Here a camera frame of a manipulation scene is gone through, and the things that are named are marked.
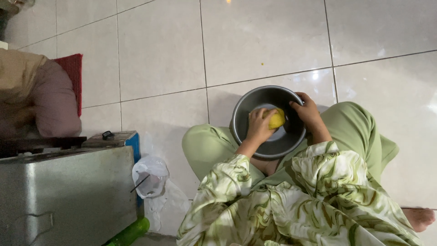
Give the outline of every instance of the green patterned robe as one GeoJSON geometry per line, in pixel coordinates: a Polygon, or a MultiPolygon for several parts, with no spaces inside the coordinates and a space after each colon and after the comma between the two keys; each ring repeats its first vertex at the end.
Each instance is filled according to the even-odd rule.
{"type": "Polygon", "coordinates": [[[291,161],[305,192],[288,182],[251,190],[244,155],[216,164],[180,225],[177,245],[422,245],[357,153],[331,141],[291,161]]]}

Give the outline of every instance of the red mat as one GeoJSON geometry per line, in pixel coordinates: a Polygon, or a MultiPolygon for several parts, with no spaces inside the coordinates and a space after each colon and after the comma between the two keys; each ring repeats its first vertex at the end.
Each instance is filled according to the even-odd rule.
{"type": "Polygon", "coordinates": [[[55,62],[67,72],[73,84],[78,116],[82,114],[82,56],[82,54],[75,54],[55,59],[55,62]]]}

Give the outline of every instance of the plastic bag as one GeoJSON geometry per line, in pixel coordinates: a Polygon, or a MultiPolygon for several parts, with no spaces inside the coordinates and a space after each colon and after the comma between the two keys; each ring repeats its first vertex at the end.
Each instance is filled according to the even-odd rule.
{"type": "Polygon", "coordinates": [[[142,199],[159,196],[162,193],[168,176],[169,173],[165,161],[152,155],[141,158],[132,168],[132,178],[135,186],[147,177],[136,188],[137,194],[142,199]]]}

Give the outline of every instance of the person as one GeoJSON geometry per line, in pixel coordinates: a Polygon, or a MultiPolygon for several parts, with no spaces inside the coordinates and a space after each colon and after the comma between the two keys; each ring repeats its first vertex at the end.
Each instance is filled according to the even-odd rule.
{"type": "Polygon", "coordinates": [[[26,137],[32,123],[41,137],[80,132],[72,82],[43,55],[0,49],[0,140],[26,137]]]}
{"type": "Polygon", "coordinates": [[[290,102],[308,138],[281,160],[253,154],[273,133],[266,109],[249,114],[240,146],[229,128],[194,126],[182,148],[201,180],[177,233],[177,245],[422,245],[416,232],[429,209],[402,210],[380,185],[399,151],[373,116],[353,102],[322,114],[305,93],[290,102]]]}

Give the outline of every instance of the stainless steel bowl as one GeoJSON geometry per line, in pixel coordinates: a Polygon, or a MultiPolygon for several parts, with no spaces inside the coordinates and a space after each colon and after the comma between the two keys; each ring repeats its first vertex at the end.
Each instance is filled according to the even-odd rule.
{"type": "Polygon", "coordinates": [[[306,130],[297,112],[289,105],[294,101],[303,105],[302,100],[291,90],[267,85],[246,93],[235,106],[232,114],[231,131],[238,144],[247,136],[249,113],[257,108],[280,108],[285,113],[285,124],[255,152],[255,156],[276,159],[290,153],[303,141],[306,130]]]}

